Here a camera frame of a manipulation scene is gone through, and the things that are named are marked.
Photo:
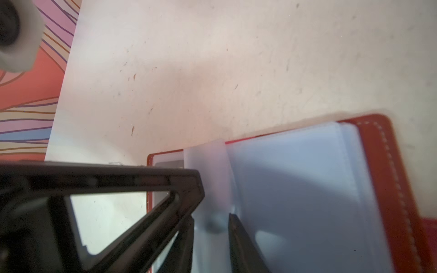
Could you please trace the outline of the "red leather card holder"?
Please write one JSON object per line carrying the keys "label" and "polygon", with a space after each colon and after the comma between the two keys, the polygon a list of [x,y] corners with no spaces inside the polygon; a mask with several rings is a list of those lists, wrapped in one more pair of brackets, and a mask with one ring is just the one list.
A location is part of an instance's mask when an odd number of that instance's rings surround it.
{"label": "red leather card holder", "polygon": [[369,114],[150,154],[200,172],[192,272],[434,273],[391,120]]}

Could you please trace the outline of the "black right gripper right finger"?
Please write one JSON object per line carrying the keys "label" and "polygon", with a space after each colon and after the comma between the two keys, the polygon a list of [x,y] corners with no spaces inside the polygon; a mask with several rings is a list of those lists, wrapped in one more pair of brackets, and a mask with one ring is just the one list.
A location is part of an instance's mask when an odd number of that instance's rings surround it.
{"label": "black right gripper right finger", "polygon": [[270,273],[237,215],[228,220],[229,249],[233,273]]}

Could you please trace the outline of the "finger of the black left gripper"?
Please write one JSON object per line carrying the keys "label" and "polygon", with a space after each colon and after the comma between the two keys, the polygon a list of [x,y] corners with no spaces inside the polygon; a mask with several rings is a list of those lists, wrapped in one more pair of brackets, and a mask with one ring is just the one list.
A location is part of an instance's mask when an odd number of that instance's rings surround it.
{"label": "finger of the black left gripper", "polygon": [[165,244],[170,228],[192,216],[205,196],[200,174],[194,169],[32,161],[2,162],[1,191],[167,192],[163,201],[100,254],[90,254],[81,243],[84,273],[147,272],[176,239],[177,233]]}

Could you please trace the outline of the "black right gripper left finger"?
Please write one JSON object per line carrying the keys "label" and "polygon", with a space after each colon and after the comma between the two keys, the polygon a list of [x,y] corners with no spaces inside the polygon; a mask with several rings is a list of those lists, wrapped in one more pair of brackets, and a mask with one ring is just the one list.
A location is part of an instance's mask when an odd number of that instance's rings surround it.
{"label": "black right gripper left finger", "polygon": [[158,273],[190,273],[192,270],[193,242],[195,220],[192,216],[179,221],[169,230],[165,236],[165,244],[172,240],[177,233],[176,239],[168,251],[165,260],[160,265]]}

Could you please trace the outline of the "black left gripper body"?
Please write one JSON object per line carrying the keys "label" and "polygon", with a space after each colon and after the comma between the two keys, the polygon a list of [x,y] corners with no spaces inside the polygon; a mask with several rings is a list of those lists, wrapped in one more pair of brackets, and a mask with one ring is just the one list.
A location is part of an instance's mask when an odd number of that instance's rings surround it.
{"label": "black left gripper body", "polygon": [[1,272],[85,272],[73,194],[1,191]]}

